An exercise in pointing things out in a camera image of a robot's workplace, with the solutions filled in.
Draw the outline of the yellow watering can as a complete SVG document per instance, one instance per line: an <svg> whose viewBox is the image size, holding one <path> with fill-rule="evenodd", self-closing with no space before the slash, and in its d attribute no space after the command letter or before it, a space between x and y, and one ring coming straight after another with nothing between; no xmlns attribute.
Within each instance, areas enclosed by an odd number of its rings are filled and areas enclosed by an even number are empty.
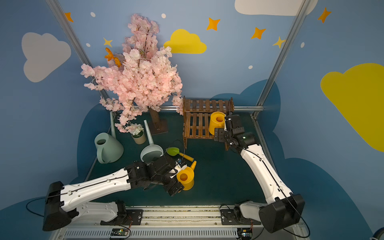
<svg viewBox="0 0 384 240"><path fill-rule="evenodd" d="M184 191L190 190L195 183L195 167L197 165L196 161L192 162L192 165L185 166L184 169L178 172L177 179L184 186Z"/></svg>
<svg viewBox="0 0 384 240"><path fill-rule="evenodd" d="M223 129L225 127L226 114L223 112L213 112L210 117L209 132L215 135L215 129Z"/></svg>

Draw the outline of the brown wooden slatted shelf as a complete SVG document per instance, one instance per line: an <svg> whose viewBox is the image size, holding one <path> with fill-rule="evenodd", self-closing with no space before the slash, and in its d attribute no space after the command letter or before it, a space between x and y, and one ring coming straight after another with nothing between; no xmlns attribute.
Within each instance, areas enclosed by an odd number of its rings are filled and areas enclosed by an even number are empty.
<svg viewBox="0 0 384 240"><path fill-rule="evenodd" d="M211 114L223 112L227 116L233 111L233 98L228 101L183 99L184 147L188 147L188 140L191 139L214 140L214 136L209 132Z"/></svg>

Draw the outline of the pale blue watering can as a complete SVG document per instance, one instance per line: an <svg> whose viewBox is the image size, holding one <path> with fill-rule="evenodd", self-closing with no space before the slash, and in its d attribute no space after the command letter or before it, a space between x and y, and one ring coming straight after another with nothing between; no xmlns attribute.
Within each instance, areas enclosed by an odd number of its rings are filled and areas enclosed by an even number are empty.
<svg viewBox="0 0 384 240"><path fill-rule="evenodd" d="M151 162L151 161L153 161L153 160L163 156L164 155L164 150L163 150L163 148L161 146L154 144L154 141L153 141L153 138L152 138L152 135L151 135L151 131L150 131L148 122L146 120L144 120L144 124L145 124L145 129L146 129L146 132L147 132L147 137L148 137L148 140L149 140L149 145L146 146L142 150L142 152L140 154L140 158L141 158L142 162L149 163L149 162Z"/></svg>

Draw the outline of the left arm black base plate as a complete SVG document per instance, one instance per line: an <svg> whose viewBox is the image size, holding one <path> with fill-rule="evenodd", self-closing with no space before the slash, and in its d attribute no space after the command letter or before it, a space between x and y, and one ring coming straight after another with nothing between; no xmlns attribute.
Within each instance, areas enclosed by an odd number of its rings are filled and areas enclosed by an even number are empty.
<svg viewBox="0 0 384 240"><path fill-rule="evenodd" d="M143 210L133 209L125 210L118 213L118 215L111 221L101 221L101 226L139 226L143 217Z"/></svg>

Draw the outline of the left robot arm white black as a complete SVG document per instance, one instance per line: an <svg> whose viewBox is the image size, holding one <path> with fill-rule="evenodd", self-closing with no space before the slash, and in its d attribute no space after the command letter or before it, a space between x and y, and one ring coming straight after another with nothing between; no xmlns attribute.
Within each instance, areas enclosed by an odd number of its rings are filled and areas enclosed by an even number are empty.
<svg viewBox="0 0 384 240"><path fill-rule="evenodd" d="M123 201L101 204L94 200L116 192L145 189L151 184L162 185L174 196L184 189L177 175L186 167L177 162L134 162L110 175L80 184L52 183L45 198L43 231L55 231L76 220L99 221L102 226L130 224L132 220Z"/></svg>

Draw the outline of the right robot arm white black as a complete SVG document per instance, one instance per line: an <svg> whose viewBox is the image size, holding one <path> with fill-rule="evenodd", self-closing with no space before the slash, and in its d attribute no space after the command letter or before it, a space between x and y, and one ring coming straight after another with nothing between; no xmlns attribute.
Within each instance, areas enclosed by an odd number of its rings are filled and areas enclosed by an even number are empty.
<svg viewBox="0 0 384 240"><path fill-rule="evenodd" d="M234 134L232 130L215 129L215 141L233 147L248 164L259 182L266 204L255 203L240 205L245 218L262 223L269 233L284 230L297 224L302 219L305 201L300 194L293 194L291 189L281 180L275 169L267 160L261 145L256 143L252 133Z"/></svg>

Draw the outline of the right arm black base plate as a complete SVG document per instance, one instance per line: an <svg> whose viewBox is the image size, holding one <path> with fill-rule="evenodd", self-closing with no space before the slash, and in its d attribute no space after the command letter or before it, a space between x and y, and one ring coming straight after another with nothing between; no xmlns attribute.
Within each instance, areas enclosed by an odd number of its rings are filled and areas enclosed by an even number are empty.
<svg viewBox="0 0 384 240"><path fill-rule="evenodd" d="M261 225L261 222L252 219L246 219L240 213L236 214L234 210L222 209L220 210L220 214L222 225Z"/></svg>

